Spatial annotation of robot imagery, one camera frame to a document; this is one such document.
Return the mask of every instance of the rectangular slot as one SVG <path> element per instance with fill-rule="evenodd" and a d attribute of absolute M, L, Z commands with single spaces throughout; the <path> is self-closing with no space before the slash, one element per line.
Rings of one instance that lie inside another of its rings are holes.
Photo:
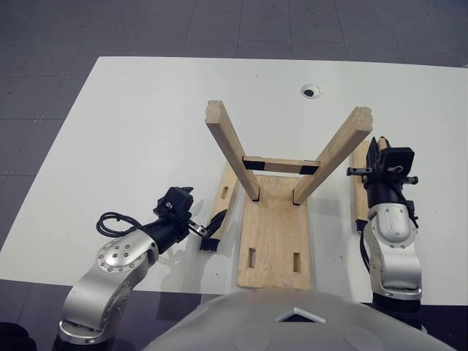
<path fill-rule="evenodd" d="M 292 271 L 296 273 L 301 272 L 301 254 L 294 252 L 292 254 Z"/>
<path fill-rule="evenodd" d="M 249 268 L 255 268 L 255 249 L 249 248 Z"/>

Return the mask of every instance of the white table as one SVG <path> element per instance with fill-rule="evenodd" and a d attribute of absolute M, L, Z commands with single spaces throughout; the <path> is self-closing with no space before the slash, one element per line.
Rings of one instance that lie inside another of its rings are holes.
<path fill-rule="evenodd" d="M 301 96 L 307 83 L 320 98 Z M 204 124 L 210 99 L 224 101 L 248 154 L 292 159 L 314 159 L 355 106 L 371 107 L 373 135 L 416 154 L 411 174 L 420 183 L 404 193 L 420 217 L 423 303 L 468 304 L 468 70 L 403 64 L 100 58 L 10 230 L 0 278 L 74 284 L 108 240 L 94 228 L 100 214 L 152 221 L 169 186 L 193 186 L 195 220 L 207 221 L 225 164 Z M 347 166 L 309 198 L 312 271 L 318 290 L 366 302 Z M 237 289 L 243 201 L 241 190 L 219 253 L 199 252 L 191 235 L 137 288 Z"/>

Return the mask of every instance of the black tape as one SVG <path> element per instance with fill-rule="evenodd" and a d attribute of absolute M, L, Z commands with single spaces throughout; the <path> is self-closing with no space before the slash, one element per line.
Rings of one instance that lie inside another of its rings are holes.
<path fill-rule="evenodd" d="M 200 250 L 207 252 L 216 252 L 218 250 L 219 239 L 203 238 L 200 243 Z"/>
<path fill-rule="evenodd" d="M 244 163 L 244 166 L 248 170 L 264 170 L 265 169 L 265 162 L 262 162 L 262 161 L 246 161 L 244 158 L 242 158 L 242 162 Z"/>
<path fill-rule="evenodd" d="M 317 169 L 318 166 L 304 165 L 301 167 L 301 171 L 299 171 L 299 174 L 314 174 Z"/>

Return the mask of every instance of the wood grain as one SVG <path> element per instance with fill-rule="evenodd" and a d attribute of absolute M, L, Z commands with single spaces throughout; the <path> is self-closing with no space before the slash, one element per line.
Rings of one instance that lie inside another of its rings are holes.
<path fill-rule="evenodd" d="M 298 159 L 272 159 L 268 157 L 244 156 L 244 165 L 248 170 L 267 170 L 270 172 L 314 174 L 320 165 L 317 161 Z"/>
<path fill-rule="evenodd" d="M 366 155 L 369 149 L 369 140 L 363 140 L 361 144 L 351 154 L 350 164 L 355 168 L 366 168 Z M 356 220 L 367 221 L 367 192 L 364 189 L 362 177 L 357 175 L 351 176 L 352 180 L 352 194 L 353 194 L 353 207 L 352 219 L 355 223 Z"/>
<path fill-rule="evenodd" d="M 355 107 L 318 156 L 319 169 L 305 175 L 294 188 L 294 203 L 301 204 L 337 168 L 372 131 L 372 114 L 368 107 Z"/>
<path fill-rule="evenodd" d="M 298 179 L 257 175 L 260 200 L 244 203 L 239 287 L 311 289 L 307 203 L 293 205 Z"/>
<path fill-rule="evenodd" d="M 260 187 L 254 173 L 242 162 L 245 153 L 222 101 L 208 102 L 205 122 L 246 193 L 252 200 L 257 200 Z"/>

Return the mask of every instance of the gray floor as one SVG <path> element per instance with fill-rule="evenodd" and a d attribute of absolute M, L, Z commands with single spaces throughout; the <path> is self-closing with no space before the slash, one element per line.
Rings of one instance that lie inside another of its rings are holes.
<path fill-rule="evenodd" d="M 468 0 L 0 0 L 0 247 L 98 56 L 460 67 L 467 33 Z M 0 281 L 0 320 L 41 289 Z"/>

